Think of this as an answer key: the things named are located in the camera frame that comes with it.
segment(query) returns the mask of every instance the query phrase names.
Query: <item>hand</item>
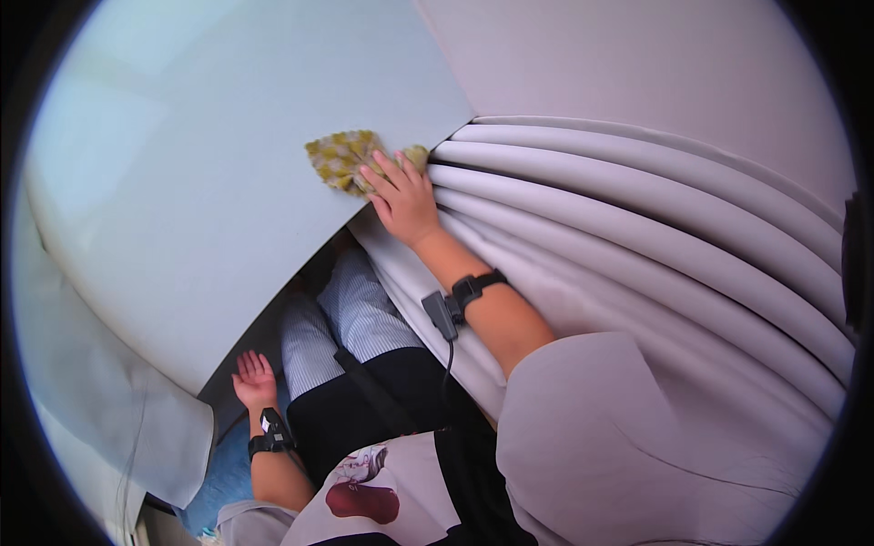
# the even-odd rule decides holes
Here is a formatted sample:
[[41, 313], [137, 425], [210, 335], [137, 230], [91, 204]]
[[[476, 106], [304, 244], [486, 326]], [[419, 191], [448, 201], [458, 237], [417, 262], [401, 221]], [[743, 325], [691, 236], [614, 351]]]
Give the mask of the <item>hand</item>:
[[264, 355], [250, 350], [237, 356], [239, 375], [231, 374], [237, 398], [251, 412], [276, 406], [276, 377]]
[[427, 173], [422, 176], [409, 159], [401, 152], [395, 156], [403, 169], [381, 152], [373, 153], [373, 159], [388, 175], [388, 182], [373, 169], [362, 166], [361, 174], [371, 183], [379, 195], [368, 194], [367, 198], [377, 210], [386, 230], [400, 242], [413, 248], [435, 232], [440, 232], [437, 218], [437, 203]]

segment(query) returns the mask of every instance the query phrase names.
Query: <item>gray curtain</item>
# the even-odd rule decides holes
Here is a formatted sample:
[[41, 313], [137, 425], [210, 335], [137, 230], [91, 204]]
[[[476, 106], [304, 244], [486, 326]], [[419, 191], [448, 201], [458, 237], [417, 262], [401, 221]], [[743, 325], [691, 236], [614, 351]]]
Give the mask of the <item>gray curtain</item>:
[[[690, 142], [480, 118], [437, 147], [428, 172], [444, 227], [558, 335], [634, 337], [688, 436], [689, 470], [752, 486], [702, 478], [700, 537], [762, 540], [819, 460], [850, 379], [839, 222], [791, 181]], [[434, 277], [375, 214], [351, 228], [445, 362], [420, 305]], [[500, 419], [502, 373], [469, 329], [452, 372]]]

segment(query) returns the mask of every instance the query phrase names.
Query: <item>shirt sleeve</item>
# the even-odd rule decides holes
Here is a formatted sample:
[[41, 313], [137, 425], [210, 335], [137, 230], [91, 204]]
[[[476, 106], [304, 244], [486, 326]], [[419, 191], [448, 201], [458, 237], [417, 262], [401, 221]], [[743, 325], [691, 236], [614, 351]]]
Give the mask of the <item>shirt sleeve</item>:
[[297, 516], [272, 502], [232, 502], [218, 511], [217, 528], [224, 546], [276, 546]]
[[689, 453], [630, 335], [575, 335], [513, 370], [496, 461], [519, 524], [541, 543], [694, 538]]

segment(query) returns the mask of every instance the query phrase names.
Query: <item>person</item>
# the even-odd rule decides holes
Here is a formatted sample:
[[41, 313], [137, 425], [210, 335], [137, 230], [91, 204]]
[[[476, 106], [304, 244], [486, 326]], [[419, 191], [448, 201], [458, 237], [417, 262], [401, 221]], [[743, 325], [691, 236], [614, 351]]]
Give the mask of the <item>person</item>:
[[[386, 230], [448, 293], [491, 273], [441, 228], [427, 174], [397, 156], [401, 167], [374, 154], [385, 177], [361, 169]], [[363, 250], [339, 256], [315, 300], [295, 294], [281, 348], [297, 447], [290, 457], [254, 454], [254, 499], [219, 512], [224, 544], [609, 545], [694, 535], [682, 435], [630, 336], [557, 340], [503, 282], [485, 287], [464, 318], [507, 380], [496, 425], [454, 379], [443, 390], [443, 365]], [[357, 366], [379, 385], [376, 402]], [[265, 408], [282, 414], [273, 369], [253, 351], [238, 367], [233, 386], [258, 436]], [[377, 407], [384, 398], [395, 413]], [[397, 414], [401, 425], [389, 423]]]

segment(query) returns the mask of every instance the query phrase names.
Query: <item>printed graphic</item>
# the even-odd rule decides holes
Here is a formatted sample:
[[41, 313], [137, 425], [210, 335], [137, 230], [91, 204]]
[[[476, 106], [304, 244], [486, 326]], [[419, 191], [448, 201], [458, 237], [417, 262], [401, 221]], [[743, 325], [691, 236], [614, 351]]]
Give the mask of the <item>printed graphic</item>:
[[380, 525], [398, 518], [398, 494], [390, 487], [364, 485], [385, 465], [388, 446], [376, 444], [350, 453], [334, 472], [340, 477], [325, 495], [325, 504], [336, 517], [361, 515]]

